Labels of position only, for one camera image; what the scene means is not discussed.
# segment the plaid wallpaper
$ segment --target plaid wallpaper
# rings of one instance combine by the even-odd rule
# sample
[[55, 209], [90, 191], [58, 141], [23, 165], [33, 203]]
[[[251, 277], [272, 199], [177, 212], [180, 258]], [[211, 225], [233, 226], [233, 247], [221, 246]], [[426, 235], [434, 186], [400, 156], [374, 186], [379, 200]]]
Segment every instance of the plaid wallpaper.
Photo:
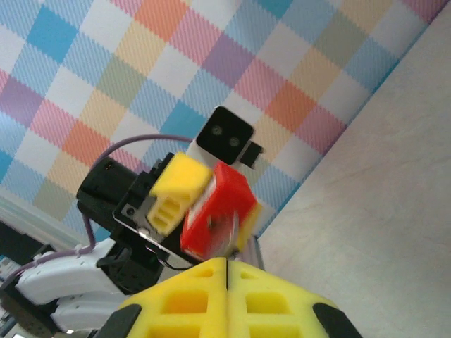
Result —
[[[83, 233], [75, 193], [103, 149], [193, 137], [224, 104], [266, 149], [247, 173], [263, 232], [446, 2], [3, 0], [0, 194]], [[142, 170], [177, 150], [114, 157]]]

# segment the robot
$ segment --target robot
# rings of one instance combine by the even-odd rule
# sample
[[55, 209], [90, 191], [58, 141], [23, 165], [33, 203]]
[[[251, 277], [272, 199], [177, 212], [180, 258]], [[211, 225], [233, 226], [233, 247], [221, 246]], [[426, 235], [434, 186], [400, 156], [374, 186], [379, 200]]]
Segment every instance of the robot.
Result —
[[[217, 107], [192, 141], [143, 135], [107, 149], [77, 199], [88, 234], [90, 219], [110, 237], [43, 246], [2, 284], [2, 306], [39, 338], [360, 338], [331, 301], [264, 272], [252, 234], [261, 206], [240, 172], [263, 151], [253, 134]], [[190, 145], [138, 175], [109, 157], [153, 138]], [[161, 281], [164, 268], [182, 272]]]

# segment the yellow foam block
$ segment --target yellow foam block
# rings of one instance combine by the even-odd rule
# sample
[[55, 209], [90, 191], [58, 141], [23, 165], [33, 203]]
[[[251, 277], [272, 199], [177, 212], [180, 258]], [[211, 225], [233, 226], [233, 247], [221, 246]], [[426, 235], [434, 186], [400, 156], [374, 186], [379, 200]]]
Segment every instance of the yellow foam block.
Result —
[[213, 171], [182, 152], [172, 157], [149, 194], [156, 202], [147, 214], [155, 230], [169, 235], [209, 183]]
[[131, 296], [142, 311], [128, 338], [328, 338], [321, 296], [239, 261], [214, 258]]
[[240, 228], [240, 231], [238, 233], [238, 238], [235, 246], [239, 251], [242, 251], [247, 241], [249, 240], [252, 232], [254, 231], [255, 225], [257, 223], [257, 220], [260, 216], [260, 212], [262, 210], [262, 206], [260, 203], [255, 203], [254, 208], [249, 212], [247, 217], [243, 220], [242, 226]]

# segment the camera lens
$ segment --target camera lens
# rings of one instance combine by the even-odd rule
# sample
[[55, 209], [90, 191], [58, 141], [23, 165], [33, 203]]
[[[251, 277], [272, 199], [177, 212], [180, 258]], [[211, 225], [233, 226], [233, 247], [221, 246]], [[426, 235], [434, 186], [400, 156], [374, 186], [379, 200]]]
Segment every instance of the camera lens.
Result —
[[237, 139], [236, 137], [232, 137], [232, 138], [230, 138], [228, 143], [229, 143], [230, 146], [235, 147], [235, 146], [238, 146], [238, 144], [240, 144], [240, 140]]
[[215, 125], [211, 129], [211, 133], [215, 136], [221, 135], [223, 133], [223, 128], [219, 127], [218, 125]]

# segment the grid pattern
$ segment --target grid pattern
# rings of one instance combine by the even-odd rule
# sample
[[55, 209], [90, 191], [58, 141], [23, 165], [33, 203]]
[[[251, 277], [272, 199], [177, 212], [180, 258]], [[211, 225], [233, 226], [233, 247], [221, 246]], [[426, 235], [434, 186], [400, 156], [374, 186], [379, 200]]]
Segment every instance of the grid pattern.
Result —
[[[75, 193], [105, 147], [193, 137], [224, 104], [266, 149], [247, 170], [262, 233], [446, 2], [7, 1], [0, 185], [82, 233]], [[115, 158], [142, 170], [185, 149], [152, 142]]]

